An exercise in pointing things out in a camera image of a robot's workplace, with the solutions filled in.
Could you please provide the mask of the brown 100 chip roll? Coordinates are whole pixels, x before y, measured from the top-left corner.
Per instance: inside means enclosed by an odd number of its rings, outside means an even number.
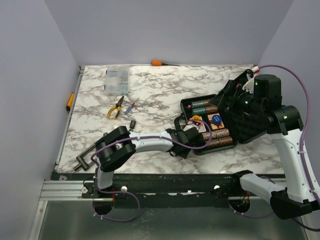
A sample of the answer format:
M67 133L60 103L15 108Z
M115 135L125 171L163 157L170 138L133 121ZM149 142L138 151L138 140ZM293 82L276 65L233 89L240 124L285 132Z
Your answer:
M208 143L207 148L209 148L209 149L218 148L221 146L219 139L213 139L211 141L208 141L207 143Z
M233 144L233 138L230 136L219 138L219 143L221 146L229 146Z

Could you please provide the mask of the blue small blind button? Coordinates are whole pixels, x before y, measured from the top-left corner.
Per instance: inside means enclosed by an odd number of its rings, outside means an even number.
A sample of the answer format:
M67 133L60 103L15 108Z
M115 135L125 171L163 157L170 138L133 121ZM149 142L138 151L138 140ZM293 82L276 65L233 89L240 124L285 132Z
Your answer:
M215 125L220 125L222 123L222 118L219 114L214 114L211 117L211 122Z

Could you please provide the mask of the black poker set case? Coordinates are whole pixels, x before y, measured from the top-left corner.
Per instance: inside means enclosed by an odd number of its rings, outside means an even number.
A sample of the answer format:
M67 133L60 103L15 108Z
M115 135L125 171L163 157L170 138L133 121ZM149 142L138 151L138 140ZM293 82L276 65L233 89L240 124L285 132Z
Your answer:
M239 76L247 77L248 79L248 76L250 77L253 76L253 71L251 69L246 69ZM187 126L181 125L180 121L183 120L185 121L185 123L187 123L188 120L193 117L192 107L191 109L187 109L188 105L191 105L191 103L195 101L201 101L201 100L209 101L215 96L216 94L211 94L211 95L205 95L200 97L182 99L180 101L180 108L182 110L182 113L180 114L180 116L176 117L174 120L175 129L178 131L184 130ZM216 131L216 130L212 130L211 124L208 120L208 115L214 114L214 113L206 113L206 114L199 115L203 120L202 122L205 124L206 132L211 133ZM262 124L257 120L255 120L253 115L249 115L244 112L230 113L227 110L220 110L220 109L218 109L217 113L219 113L220 116L222 117L222 121L224 123L224 129L229 130L228 137L232 137L233 144L225 145L225 146L220 145L220 147L216 147L216 148L205 147L202 149L194 150L193 152L198 156L213 153L213 152L218 152L222 150L232 149L237 144L247 144L266 133L266 130L263 128ZM215 139L210 138L208 141L205 141L205 143L208 143L211 140L215 140Z

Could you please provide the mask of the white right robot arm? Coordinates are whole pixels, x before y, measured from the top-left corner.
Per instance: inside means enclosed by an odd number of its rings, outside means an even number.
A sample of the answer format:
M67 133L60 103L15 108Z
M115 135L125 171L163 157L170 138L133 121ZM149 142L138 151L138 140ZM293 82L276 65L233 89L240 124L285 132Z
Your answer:
M272 74L248 78L242 73L229 80L210 100L222 119L236 127L241 143L268 134L276 146L286 178L281 186L258 177L250 170L231 177L230 191L241 196L253 193L268 202L275 215L293 219L320 208L320 186L304 145L306 124L298 109L283 105L281 80Z

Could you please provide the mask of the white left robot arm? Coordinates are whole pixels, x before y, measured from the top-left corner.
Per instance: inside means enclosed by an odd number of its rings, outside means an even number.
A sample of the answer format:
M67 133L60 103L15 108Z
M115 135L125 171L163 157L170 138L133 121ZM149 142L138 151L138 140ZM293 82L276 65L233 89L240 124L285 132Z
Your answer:
M93 191L101 198L110 194L114 171L132 155L144 152L164 152L186 158L191 150L203 149L205 140L196 126L186 131L168 128L159 133L137 133L119 126L95 143L97 182Z

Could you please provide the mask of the red card deck with all-in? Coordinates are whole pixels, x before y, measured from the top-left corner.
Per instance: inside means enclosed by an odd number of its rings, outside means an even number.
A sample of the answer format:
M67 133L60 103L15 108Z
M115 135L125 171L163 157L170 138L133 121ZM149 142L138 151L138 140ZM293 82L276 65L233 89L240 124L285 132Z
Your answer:
M194 121L194 124L196 125L199 133L205 133L207 131L205 124L202 121L200 121L199 119Z

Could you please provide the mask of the yellow big blind button in case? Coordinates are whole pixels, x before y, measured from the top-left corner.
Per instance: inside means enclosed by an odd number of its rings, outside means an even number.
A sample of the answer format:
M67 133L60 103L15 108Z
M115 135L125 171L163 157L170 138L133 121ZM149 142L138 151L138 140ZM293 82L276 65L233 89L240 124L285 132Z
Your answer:
M194 116L192 117L192 120L193 120L193 121L201 121L201 120L202 120L202 117L199 116L199 115L194 115Z

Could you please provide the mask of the green chip roll lower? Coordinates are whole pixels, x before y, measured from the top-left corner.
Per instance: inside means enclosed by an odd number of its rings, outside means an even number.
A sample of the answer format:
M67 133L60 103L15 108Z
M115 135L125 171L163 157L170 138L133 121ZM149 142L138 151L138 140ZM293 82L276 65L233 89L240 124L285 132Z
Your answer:
M207 110L205 107L199 107L199 108L194 108L192 109L192 115L204 115L207 113Z

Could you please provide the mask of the green chip roll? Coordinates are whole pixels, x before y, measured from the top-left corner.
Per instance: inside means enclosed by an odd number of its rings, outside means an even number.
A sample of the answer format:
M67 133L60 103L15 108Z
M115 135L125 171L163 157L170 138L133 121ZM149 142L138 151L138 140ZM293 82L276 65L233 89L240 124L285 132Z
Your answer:
M192 109L197 109L197 108L203 108L209 105L209 100L199 100L199 101L193 101L191 103Z
M192 115L204 115L207 113L207 110L205 107L199 107L199 108L194 108L192 109Z

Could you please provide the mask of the tan 10 chip roll in case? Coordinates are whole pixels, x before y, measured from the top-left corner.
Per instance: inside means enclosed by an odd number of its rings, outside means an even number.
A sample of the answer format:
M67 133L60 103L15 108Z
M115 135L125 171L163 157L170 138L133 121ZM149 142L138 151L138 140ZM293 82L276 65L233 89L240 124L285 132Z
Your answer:
M230 132L227 128L215 130L215 135L217 138L224 138L230 135Z

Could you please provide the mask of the green chip roll upper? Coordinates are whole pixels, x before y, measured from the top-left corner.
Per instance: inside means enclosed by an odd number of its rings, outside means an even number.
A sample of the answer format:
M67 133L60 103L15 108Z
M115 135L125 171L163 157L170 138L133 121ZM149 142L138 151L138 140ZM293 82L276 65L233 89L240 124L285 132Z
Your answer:
M197 108L203 108L209 105L209 100L199 100L199 101L193 101L191 103L192 109L197 109Z

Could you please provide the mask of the brown chip roll lower in case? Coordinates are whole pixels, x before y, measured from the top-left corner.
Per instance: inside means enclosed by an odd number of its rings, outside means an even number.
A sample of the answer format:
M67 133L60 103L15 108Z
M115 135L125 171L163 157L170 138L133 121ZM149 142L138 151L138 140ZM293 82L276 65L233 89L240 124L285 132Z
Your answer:
M211 113L217 113L219 109L217 106L211 105L211 106L206 106L205 111L207 114L211 114Z

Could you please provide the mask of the blue small screwdriver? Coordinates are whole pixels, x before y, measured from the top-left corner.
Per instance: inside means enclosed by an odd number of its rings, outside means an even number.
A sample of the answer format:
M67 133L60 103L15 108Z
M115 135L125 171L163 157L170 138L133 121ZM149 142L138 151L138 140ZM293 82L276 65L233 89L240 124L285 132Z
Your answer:
M135 102L133 102L128 108L127 108L127 110L125 111L125 114L126 115L128 115L130 112L131 112L131 110L134 108L134 106L135 106Z

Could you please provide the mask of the clear plastic organizer box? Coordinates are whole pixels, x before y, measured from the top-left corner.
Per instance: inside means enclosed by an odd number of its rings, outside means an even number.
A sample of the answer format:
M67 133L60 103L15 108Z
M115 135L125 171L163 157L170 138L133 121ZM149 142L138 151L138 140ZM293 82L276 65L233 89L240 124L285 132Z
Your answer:
M107 96L127 95L129 92L130 67L108 66L105 71L104 93Z

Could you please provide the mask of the yellow utility knife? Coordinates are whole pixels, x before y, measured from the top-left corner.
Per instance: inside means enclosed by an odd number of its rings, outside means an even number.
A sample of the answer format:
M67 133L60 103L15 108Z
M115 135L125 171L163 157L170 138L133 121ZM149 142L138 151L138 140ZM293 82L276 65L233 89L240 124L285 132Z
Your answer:
M69 113L71 108L72 108L72 105L73 105L73 100L74 100L74 97L75 97L75 93L73 92L69 99L68 99L68 102L67 102L67 105L66 105L66 111Z

